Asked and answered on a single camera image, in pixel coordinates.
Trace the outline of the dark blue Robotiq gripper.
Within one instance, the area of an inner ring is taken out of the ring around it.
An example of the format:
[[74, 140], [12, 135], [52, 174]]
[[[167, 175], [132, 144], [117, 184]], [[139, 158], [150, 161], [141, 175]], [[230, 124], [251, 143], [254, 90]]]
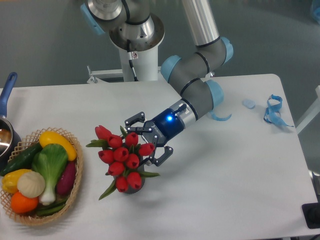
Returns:
[[[148, 143], [151, 143], [154, 136], [157, 136], [155, 151], [144, 160], [147, 166], [155, 165], [159, 167], [174, 152], [174, 149], [166, 143], [181, 133], [184, 130], [184, 125], [174, 115], [171, 108], [167, 108], [151, 120], [146, 122], [145, 120], [145, 113], [141, 111], [124, 121], [125, 129], [127, 133], [143, 133], [142, 136]], [[133, 125], [138, 122], [144, 123], [144, 125], [134, 127]]]

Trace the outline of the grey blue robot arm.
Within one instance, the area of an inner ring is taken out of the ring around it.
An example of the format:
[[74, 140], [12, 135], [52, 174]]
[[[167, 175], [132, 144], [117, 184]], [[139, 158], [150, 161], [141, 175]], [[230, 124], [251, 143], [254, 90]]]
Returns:
[[155, 148], [164, 148], [160, 157], [151, 155], [141, 165], [160, 166], [173, 154], [168, 141], [224, 100], [216, 82], [202, 79], [230, 60], [233, 46], [220, 36], [208, 1], [185, 0], [182, 6], [196, 52], [187, 58], [170, 56], [162, 65], [158, 64], [158, 47], [165, 29], [150, 12], [147, 0], [86, 0], [80, 7], [93, 31], [107, 33], [118, 48], [124, 81], [155, 81], [162, 75], [180, 95], [180, 100], [151, 120], [143, 112], [126, 120], [128, 132], [137, 133]]

